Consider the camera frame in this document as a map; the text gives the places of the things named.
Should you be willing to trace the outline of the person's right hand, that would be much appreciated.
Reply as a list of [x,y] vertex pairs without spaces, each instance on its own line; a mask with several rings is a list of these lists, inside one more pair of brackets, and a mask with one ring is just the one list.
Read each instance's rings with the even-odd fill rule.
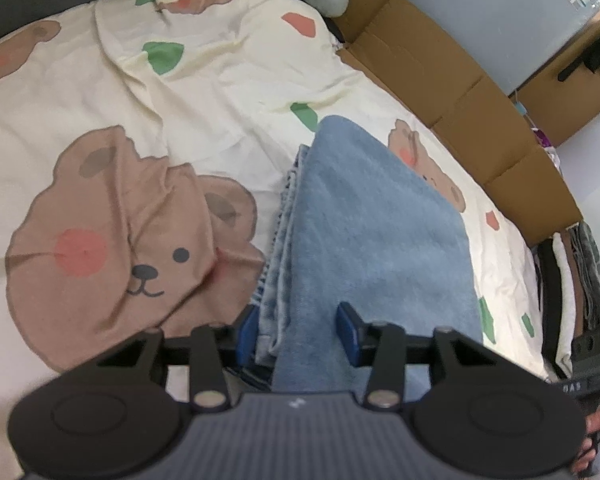
[[576,460],[571,465],[571,472],[573,474],[580,474],[582,471],[585,471],[592,464],[592,461],[596,459],[597,454],[600,452],[600,443],[597,442],[599,437],[600,408],[596,412],[586,416],[586,437],[582,441]]

